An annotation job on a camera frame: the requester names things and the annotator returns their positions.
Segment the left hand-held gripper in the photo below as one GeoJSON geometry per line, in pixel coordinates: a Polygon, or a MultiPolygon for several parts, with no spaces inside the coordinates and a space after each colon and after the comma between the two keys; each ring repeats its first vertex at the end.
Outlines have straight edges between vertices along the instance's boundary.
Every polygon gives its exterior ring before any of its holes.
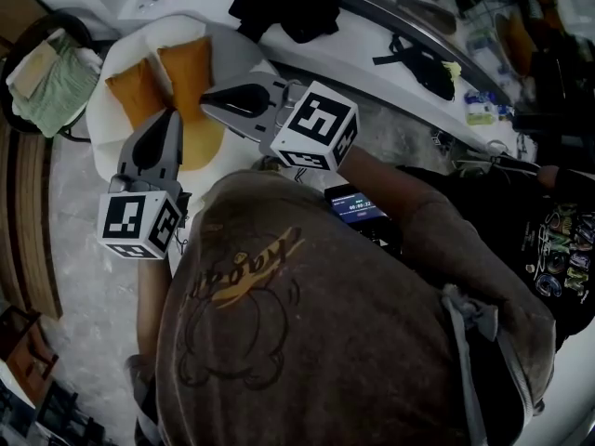
{"type": "Polygon", "coordinates": [[[166,258],[185,222],[191,195],[176,181],[182,132],[177,111],[159,111],[123,145],[119,175],[100,196],[98,217],[99,243],[121,258],[166,258]]]}

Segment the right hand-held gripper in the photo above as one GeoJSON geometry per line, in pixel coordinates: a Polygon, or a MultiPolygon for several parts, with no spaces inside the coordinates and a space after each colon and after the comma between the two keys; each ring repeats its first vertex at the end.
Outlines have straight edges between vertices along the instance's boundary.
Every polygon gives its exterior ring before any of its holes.
{"type": "Polygon", "coordinates": [[[249,72],[204,92],[203,98],[260,97],[256,110],[213,101],[202,111],[244,138],[260,140],[259,151],[287,166],[336,171],[359,130],[357,104],[319,82],[290,84],[278,75],[249,72]]]}

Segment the yellow cushion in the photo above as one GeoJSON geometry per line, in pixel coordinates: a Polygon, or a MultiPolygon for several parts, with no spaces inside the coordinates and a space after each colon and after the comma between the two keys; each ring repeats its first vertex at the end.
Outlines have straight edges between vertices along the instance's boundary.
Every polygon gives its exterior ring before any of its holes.
{"type": "Polygon", "coordinates": [[[198,109],[181,114],[183,151],[181,171],[199,170],[218,154],[226,127],[198,109]]]}

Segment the orange cushion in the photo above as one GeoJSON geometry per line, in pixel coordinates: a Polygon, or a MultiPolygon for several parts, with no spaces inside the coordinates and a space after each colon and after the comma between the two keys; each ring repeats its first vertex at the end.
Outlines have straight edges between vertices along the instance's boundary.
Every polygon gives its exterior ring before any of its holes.
{"type": "Polygon", "coordinates": [[[200,97],[212,86],[211,38],[158,49],[158,56],[170,80],[174,106],[185,125],[204,120],[200,97]]]}
{"type": "Polygon", "coordinates": [[[107,78],[105,84],[119,101],[133,130],[161,110],[173,108],[173,99],[159,85],[146,58],[107,78]]]}

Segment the white round lounge chair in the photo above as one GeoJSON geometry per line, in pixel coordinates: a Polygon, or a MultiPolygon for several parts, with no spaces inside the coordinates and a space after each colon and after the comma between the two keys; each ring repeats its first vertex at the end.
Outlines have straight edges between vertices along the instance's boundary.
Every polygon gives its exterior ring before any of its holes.
{"type": "MultiPolygon", "coordinates": [[[[86,107],[86,123],[95,164],[103,179],[110,180],[115,174],[124,142],[135,131],[105,80],[146,58],[159,85],[173,99],[172,85],[159,59],[158,49],[185,44],[204,36],[211,38],[212,86],[249,72],[276,72],[260,48],[235,30],[205,24],[188,16],[155,20],[120,39],[108,51],[99,82],[86,107]]],[[[218,180],[237,170],[252,167],[260,157],[256,142],[226,128],[218,154],[208,165],[194,171],[179,169],[178,181],[191,195],[188,204],[190,215],[203,208],[205,194],[218,180]]]]}

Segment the person's left forearm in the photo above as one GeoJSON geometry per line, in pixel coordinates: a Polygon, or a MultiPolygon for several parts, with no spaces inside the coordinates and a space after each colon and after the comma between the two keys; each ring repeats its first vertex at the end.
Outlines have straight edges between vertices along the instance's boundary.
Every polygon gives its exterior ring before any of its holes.
{"type": "Polygon", "coordinates": [[[139,354],[153,358],[172,273],[169,260],[138,262],[137,340],[139,354]]]}

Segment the person's right forearm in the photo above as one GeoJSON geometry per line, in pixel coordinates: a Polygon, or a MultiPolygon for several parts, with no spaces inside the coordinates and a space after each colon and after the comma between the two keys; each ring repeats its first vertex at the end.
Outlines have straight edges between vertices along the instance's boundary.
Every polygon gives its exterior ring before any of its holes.
{"type": "Polygon", "coordinates": [[[337,173],[368,197],[400,228],[425,205],[449,205],[444,195],[424,181],[379,161],[355,146],[350,149],[337,173]]]}

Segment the black jacket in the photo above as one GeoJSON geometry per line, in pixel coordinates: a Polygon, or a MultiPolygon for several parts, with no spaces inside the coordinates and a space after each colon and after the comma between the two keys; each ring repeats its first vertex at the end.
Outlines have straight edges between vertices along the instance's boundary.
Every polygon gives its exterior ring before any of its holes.
{"type": "Polygon", "coordinates": [[[297,44],[338,31],[337,0],[233,0],[229,14],[240,21],[238,32],[255,43],[275,24],[297,44]]]}

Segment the green knitted blanket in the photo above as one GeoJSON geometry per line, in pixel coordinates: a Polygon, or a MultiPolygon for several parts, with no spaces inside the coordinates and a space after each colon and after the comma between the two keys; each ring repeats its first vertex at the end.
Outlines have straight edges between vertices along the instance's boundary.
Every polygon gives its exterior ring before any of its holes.
{"type": "Polygon", "coordinates": [[[48,42],[58,59],[29,97],[14,83],[7,89],[17,115],[32,123],[46,138],[55,137],[85,107],[99,79],[99,66],[85,60],[86,48],[64,34],[48,42]]]}

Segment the white fluffy towel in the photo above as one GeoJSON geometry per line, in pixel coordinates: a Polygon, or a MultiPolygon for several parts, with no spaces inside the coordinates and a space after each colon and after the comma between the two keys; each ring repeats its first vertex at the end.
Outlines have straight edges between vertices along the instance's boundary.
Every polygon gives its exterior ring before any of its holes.
{"type": "MultiPolygon", "coordinates": [[[[67,33],[64,29],[57,29],[48,36],[46,41],[48,43],[52,43],[66,35],[67,33]]],[[[91,68],[96,73],[100,73],[101,67],[103,65],[103,59],[100,56],[98,56],[92,49],[87,47],[76,47],[74,49],[74,52],[77,58],[79,58],[87,67],[91,68]]]]}

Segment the white long bench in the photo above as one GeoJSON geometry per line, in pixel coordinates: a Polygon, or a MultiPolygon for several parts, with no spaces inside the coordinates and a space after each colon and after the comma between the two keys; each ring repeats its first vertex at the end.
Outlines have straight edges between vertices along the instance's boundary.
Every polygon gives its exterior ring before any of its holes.
{"type": "MultiPolygon", "coordinates": [[[[159,0],[142,7],[140,0],[125,0],[119,20],[157,20],[183,14],[235,28],[239,22],[229,13],[233,0],[159,0]]],[[[472,86],[462,77],[455,80],[455,98],[446,101],[417,82],[401,63],[377,66],[375,57],[389,52],[391,32],[343,10],[337,18],[339,30],[304,45],[296,44],[277,25],[260,40],[268,59],[310,72],[313,77],[358,89],[366,95],[403,110],[442,129],[480,151],[507,151],[515,158],[532,161],[536,144],[517,133],[511,122],[496,120],[490,125],[468,125],[464,96],[472,86]]]]}

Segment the wooden step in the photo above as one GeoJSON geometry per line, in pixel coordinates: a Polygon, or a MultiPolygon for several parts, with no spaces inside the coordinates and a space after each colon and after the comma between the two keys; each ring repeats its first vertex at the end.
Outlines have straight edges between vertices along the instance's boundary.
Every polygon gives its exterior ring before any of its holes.
{"type": "Polygon", "coordinates": [[[52,144],[0,124],[0,294],[11,305],[59,320],[48,189],[52,144]]]}

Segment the black phone with lit screen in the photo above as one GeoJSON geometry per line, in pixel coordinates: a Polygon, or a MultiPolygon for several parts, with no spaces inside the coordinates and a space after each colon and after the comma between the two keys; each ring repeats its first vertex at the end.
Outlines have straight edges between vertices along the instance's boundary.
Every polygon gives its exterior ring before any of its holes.
{"type": "Polygon", "coordinates": [[[350,225],[387,216],[350,184],[325,189],[324,198],[333,211],[350,225]]]}

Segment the beige flat box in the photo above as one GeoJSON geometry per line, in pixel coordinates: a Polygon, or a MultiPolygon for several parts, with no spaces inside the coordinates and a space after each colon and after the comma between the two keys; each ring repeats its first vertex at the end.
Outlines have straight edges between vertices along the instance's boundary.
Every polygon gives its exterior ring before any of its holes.
{"type": "Polygon", "coordinates": [[[43,41],[7,77],[7,86],[22,97],[30,98],[58,59],[57,51],[47,41],[43,41]]]}

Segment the dark round chair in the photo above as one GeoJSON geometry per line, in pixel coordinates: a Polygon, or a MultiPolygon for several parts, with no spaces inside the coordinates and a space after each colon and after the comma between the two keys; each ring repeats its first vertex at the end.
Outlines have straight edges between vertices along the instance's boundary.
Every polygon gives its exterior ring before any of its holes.
{"type": "Polygon", "coordinates": [[[31,122],[27,122],[12,112],[13,98],[8,91],[6,78],[20,61],[40,44],[51,31],[63,29],[75,42],[84,47],[95,49],[91,34],[85,24],[75,16],[57,11],[44,16],[30,25],[8,50],[6,61],[0,72],[0,108],[8,125],[14,131],[28,136],[41,136],[41,131],[31,122]]]}

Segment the black waist bag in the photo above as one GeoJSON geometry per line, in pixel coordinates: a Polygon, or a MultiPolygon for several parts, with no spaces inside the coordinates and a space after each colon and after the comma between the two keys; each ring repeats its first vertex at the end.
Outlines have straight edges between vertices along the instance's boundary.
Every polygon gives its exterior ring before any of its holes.
{"type": "Polygon", "coordinates": [[[402,63],[413,74],[416,81],[429,92],[446,101],[455,99],[453,76],[438,56],[426,52],[417,44],[405,47],[397,33],[391,37],[389,52],[387,56],[373,57],[374,65],[402,63]]]}

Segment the person's brown t-shirt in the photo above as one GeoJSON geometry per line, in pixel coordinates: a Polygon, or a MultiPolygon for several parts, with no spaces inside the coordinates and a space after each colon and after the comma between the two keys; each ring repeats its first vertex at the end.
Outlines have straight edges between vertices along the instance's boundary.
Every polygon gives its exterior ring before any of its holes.
{"type": "Polygon", "coordinates": [[[135,446],[471,446],[480,404],[460,350],[473,314],[498,348],[478,366],[483,419],[528,421],[553,375],[552,314],[450,202],[401,230],[393,257],[307,186],[220,180],[155,356],[126,362],[135,446]]]}

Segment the dark wooden stand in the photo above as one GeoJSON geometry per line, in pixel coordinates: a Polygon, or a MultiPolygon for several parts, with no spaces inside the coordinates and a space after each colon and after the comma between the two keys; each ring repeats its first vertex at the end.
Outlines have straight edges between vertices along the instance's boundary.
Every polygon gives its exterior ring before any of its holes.
{"type": "Polygon", "coordinates": [[[40,317],[14,306],[0,314],[0,382],[34,409],[43,402],[59,359],[44,339],[40,317]]]}

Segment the blue packets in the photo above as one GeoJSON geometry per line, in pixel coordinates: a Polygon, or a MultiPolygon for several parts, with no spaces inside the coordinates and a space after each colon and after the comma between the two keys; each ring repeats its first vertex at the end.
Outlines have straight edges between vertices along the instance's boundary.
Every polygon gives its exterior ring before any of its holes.
{"type": "Polygon", "coordinates": [[[464,95],[464,102],[468,113],[492,113],[498,117],[513,114],[511,106],[496,103],[496,95],[492,92],[469,90],[464,95]]]}

